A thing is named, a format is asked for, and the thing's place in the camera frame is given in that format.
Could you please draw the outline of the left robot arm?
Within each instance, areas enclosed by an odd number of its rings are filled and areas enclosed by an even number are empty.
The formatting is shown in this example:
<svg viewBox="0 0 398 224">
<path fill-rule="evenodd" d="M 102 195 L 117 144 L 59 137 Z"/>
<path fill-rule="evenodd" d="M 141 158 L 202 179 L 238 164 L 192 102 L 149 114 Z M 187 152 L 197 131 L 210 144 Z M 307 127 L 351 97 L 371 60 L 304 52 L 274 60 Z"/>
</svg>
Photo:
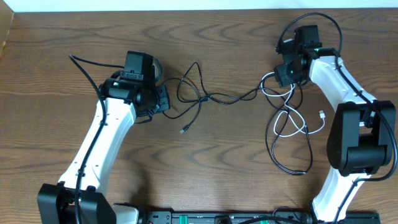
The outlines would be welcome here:
<svg viewBox="0 0 398 224">
<path fill-rule="evenodd" d="M 143 117 L 170 108 L 159 61 L 144 52 L 128 51 L 125 64 L 103 84 L 95 85 L 96 113 L 69 168 L 58 183 L 43 184 L 37 196 L 42 223 L 145 223 L 146 216 L 128 203 L 106 199 L 111 169 L 127 132 Z"/>
</svg>

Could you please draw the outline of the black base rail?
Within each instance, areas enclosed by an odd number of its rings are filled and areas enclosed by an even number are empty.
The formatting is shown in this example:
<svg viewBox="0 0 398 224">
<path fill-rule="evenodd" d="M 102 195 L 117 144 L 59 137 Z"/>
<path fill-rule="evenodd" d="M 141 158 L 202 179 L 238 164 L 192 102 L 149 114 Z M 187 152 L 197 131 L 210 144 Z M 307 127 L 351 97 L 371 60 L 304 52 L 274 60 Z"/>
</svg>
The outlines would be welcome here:
<svg viewBox="0 0 398 224">
<path fill-rule="evenodd" d="M 317 223 L 317 221 L 308 212 L 293 212 L 286 209 L 269 213 L 177 213 L 159 210 L 141 213 L 138 222 L 146 224 L 237 224 L 253 219 L 260 224 Z"/>
</svg>

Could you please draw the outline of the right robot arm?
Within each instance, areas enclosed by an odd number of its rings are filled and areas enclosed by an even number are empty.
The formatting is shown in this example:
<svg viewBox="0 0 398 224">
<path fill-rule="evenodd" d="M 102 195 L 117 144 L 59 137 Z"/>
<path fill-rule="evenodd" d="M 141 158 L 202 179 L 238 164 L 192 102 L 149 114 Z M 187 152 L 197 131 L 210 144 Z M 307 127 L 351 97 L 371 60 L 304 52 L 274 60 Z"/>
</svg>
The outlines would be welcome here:
<svg viewBox="0 0 398 224">
<path fill-rule="evenodd" d="M 274 69 L 279 85 L 311 81 L 335 111 L 326 144 L 331 167 L 312 200 L 312 220 L 338 223 L 363 182 L 386 180 L 397 169 L 396 108 L 360 86 L 340 50 L 322 45 L 316 25 L 296 28 L 294 38 L 279 39 L 275 50 L 284 60 Z"/>
</svg>

